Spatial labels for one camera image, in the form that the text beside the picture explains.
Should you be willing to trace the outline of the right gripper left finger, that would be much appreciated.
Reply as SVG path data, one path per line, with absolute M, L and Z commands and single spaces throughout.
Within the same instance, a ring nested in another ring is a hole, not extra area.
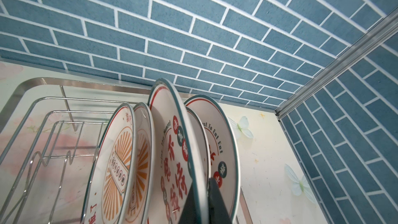
M 193 189 L 190 189 L 178 223 L 196 224 L 196 222 L 197 222 L 197 211 L 196 211 L 194 192 Z

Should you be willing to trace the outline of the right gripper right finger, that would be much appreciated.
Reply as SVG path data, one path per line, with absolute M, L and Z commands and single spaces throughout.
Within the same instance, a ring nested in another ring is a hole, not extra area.
M 208 207 L 210 224 L 232 223 L 220 193 L 218 183 L 214 178 L 208 180 Z

